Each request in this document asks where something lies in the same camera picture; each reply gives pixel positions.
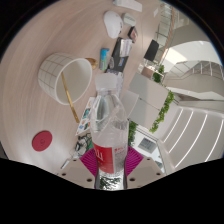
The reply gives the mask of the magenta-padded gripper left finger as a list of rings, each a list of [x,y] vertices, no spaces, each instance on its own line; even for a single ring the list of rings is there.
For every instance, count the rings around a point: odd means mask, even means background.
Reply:
[[[98,163],[94,149],[80,158],[73,158],[60,170],[58,176],[84,188],[97,187]]]

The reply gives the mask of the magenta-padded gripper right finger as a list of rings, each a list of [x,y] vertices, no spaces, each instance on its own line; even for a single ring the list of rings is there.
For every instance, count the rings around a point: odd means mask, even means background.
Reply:
[[[151,157],[144,157],[128,147],[124,166],[124,187],[135,189],[146,186],[164,177],[163,172]]]

